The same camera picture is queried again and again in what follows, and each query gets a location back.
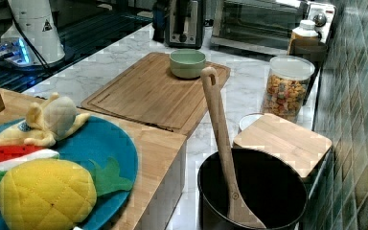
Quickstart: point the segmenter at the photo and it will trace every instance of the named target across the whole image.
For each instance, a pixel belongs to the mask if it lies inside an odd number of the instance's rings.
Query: toaster oven
[[[300,21],[315,22],[327,43],[335,6],[299,0],[218,0],[211,43],[269,55],[285,55]]]

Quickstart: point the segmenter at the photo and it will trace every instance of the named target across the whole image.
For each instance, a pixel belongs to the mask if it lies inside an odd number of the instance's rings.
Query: yellow plush pineapple
[[[72,229],[96,200],[90,172],[65,160],[21,164],[0,184],[0,209],[10,229]]]

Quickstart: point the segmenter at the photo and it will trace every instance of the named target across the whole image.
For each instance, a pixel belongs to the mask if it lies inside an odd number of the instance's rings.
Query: cereal
[[[306,94],[306,82],[271,75],[267,80],[262,111],[294,122]]]

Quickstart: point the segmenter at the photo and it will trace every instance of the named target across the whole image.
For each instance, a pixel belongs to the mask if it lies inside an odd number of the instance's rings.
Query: black pot
[[[241,195],[267,229],[294,229],[308,201],[298,173],[282,160],[253,149],[232,149]],[[198,172],[199,226],[204,230],[255,229],[227,218],[228,191],[218,153]]]

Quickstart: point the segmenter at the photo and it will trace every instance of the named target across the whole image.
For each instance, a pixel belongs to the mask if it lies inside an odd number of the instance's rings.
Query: green leaf
[[[95,169],[91,171],[94,180],[97,196],[107,195],[116,191],[129,191],[133,187],[133,183],[126,178],[119,176],[120,168],[116,159],[109,157],[105,168],[101,168],[97,162],[90,160],[94,164]]]

